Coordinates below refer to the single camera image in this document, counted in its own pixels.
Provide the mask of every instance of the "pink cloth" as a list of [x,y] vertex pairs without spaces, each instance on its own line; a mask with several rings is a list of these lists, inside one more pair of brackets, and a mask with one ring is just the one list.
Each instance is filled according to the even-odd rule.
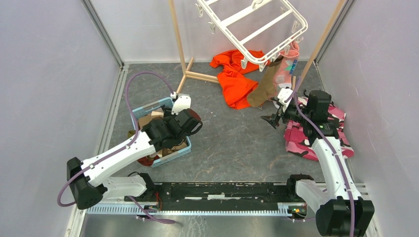
[[[298,104],[307,105],[306,97],[299,97]],[[340,110],[338,107],[330,104],[329,105],[329,121],[333,122],[337,127],[337,133],[339,134],[339,140],[341,145],[341,150],[344,158],[349,158],[354,155],[354,151],[349,145],[348,140],[343,133],[343,122],[345,120],[345,112]],[[296,154],[297,156],[310,159],[310,160],[319,160],[317,159],[316,154],[311,149],[307,137],[303,133],[303,129],[300,123],[289,121],[287,128],[285,129],[285,148],[287,152]]]

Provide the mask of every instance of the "robotic arm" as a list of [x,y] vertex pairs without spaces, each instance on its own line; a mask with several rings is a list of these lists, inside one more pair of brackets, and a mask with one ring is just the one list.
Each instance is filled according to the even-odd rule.
[[327,193],[308,175],[292,176],[289,182],[294,184],[295,194],[316,213],[317,229],[322,236],[349,235],[351,212],[355,216],[354,234],[363,236],[374,214],[374,206],[370,200],[363,200],[357,190],[344,162],[337,129],[328,121],[332,97],[324,91],[311,91],[307,106],[300,108],[297,103],[290,103],[292,93],[291,89],[281,89],[277,100],[278,111],[271,116],[262,116],[262,119],[275,129],[281,118],[284,123],[293,120],[302,124],[304,135],[319,159]]
[[[133,143],[134,137],[98,156],[83,161],[78,158],[70,159],[67,162],[67,180],[90,166],[90,169],[70,184],[77,207],[87,209],[107,198],[138,197],[153,186],[148,174],[131,177],[111,175],[141,157],[151,155],[162,148],[172,148],[182,143],[186,136],[197,133],[202,128],[202,122],[198,114],[189,108],[190,103],[189,96],[178,97],[173,108],[165,108],[163,118],[153,119],[145,125]],[[119,153],[93,165],[95,161],[124,147],[125,149]]]

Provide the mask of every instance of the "brown sock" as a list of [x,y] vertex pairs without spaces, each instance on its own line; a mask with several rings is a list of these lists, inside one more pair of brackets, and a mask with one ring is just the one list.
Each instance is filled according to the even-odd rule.
[[282,59],[283,57],[280,56],[274,62],[269,64],[265,75],[263,75],[262,80],[260,80],[259,85],[257,85],[257,88],[250,92],[247,96],[247,100],[252,107],[260,106],[263,102],[269,99],[269,96],[276,92],[273,77],[278,71]]

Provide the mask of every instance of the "plastic basket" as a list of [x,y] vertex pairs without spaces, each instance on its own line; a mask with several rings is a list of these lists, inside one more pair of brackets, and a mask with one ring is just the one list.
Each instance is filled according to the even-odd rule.
[[[145,105],[143,107],[140,107],[138,109],[133,110],[134,115],[135,115],[135,121],[132,121],[132,125],[134,126],[134,128],[135,128],[135,122],[138,122],[138,119],[139,118],[144,117],[144,116],[150,114],[152,111],[157,110],[161,106],[169,106],[169,107],[172,107],[173,106],[173,102],[172,102],[171,98],[170,97],[167,97],[167,98],[161,99],[159,101],[150,103],[148,105]],[[167,163],[167,162],[169,162],[169,161],[171,161],[173,159],[176,159],[178,157],[183,156],[184,154],[187,154],[187,153],[191,152],[192,144],[191,144],[191,141],[189,140],[189,137],[186,137],[186,144],[188,145],[186,148],[183,148],[182,150],[177,151],[177,152],[174,152],[174,153],[172,153],[170,155],[167,155],[167,156],[165,156],[163,158],[154,160],[154,162],[151,165],[151,167],[156,167],[158,165]]]

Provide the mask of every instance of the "red cloth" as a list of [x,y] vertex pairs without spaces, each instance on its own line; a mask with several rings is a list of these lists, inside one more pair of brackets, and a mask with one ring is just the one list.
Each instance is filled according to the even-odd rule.
[[[256,57],[263,57],[262,51],[250,51]],[[222,87],[225,102],[233,109],[239,110],[250,106],[246,97],[256,89],[258,82],[246,78],[243,74],[259,69],[259,65],[248,62],[242,69],[241,60],[244,58],[238,50],[230,50],[215,56],[209,64],[213,68],[223,65],[223,71],[217,75]]]

